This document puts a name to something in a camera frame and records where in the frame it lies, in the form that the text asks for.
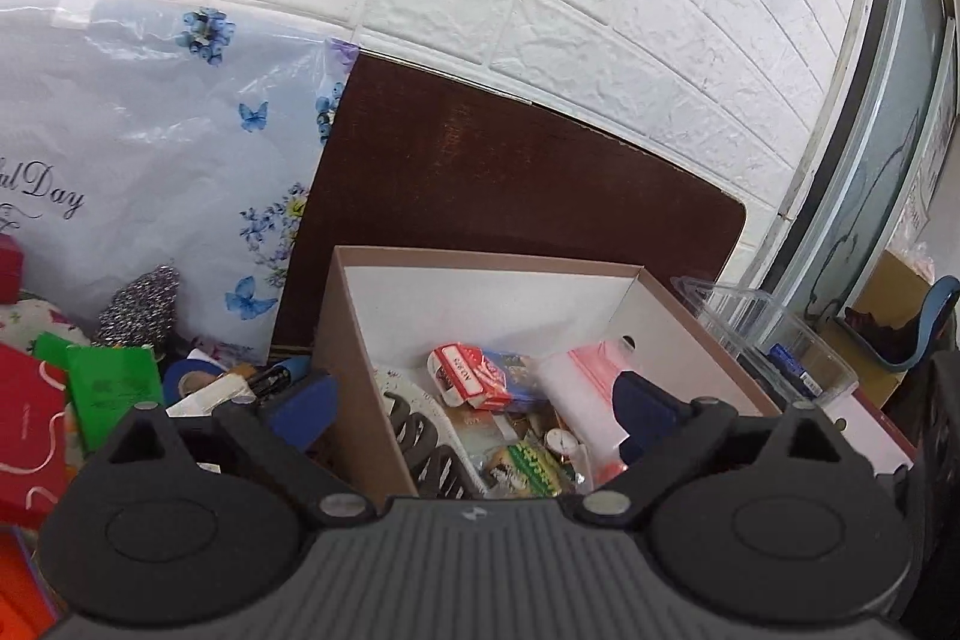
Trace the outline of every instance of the blue cap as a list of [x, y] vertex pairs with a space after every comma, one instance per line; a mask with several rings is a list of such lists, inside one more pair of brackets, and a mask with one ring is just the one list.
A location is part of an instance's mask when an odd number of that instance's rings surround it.
[[277, 366], [284, 367], [290, 373], [291, 381], [296, 383], [310, 374], [310, 357], [294, 356], [291, 359], [280, 362]]

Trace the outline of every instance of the blue package in container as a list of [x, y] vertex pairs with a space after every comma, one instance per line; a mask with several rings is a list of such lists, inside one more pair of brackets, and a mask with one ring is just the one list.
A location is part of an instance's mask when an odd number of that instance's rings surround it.
[[816, 399], [824, 392], [803, 365], [781, 343], [778, 342], [770, 348], [767, 357], [791, 386], [807, 399]]

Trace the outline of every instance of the ribbed gray surface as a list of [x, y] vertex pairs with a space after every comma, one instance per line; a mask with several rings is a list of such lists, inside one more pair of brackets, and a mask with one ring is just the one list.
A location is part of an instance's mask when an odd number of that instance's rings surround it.
[[[803, 637], [718, 619], [661, 582], [631, 540], [552, 501], [400, 500], [323, 534], [281, 589], [229, 618], [138, 632], [73, 617], [51, 640], [752, 640]], [[815, 635], [893, 640], [877, 621]]]

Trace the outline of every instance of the blue tape roll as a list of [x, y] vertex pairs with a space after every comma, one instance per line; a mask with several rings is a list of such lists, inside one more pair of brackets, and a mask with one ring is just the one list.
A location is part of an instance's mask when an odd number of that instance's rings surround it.
[[184, 378], [184, 375], [190, 372], [205, 372], [218, 378], [224, 373], [224, 370], [217, 365], [213, 365], [213, 363], [202, 362], [199, 359], [184, 359], [173, 362], [163, 373], [163, 402], [167, 407], [175, 405], [181, 400], [179, 382]]

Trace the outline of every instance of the open box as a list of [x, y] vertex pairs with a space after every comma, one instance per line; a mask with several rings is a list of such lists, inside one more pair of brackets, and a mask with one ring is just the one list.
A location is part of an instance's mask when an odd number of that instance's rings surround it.
[[[630, 336], [638, 373], [689, 401], [741, 413], [779, 410], [696, 319], [643, 268], [449, 250], [336, 247], [314, 349], [339, 381], [332, 458], [382, 506], [415, 495], [384, 413], [375, 366], [422, 370], [445, 342], [534, 357]], [[429, 387], [425, 370], [424, 387]]]

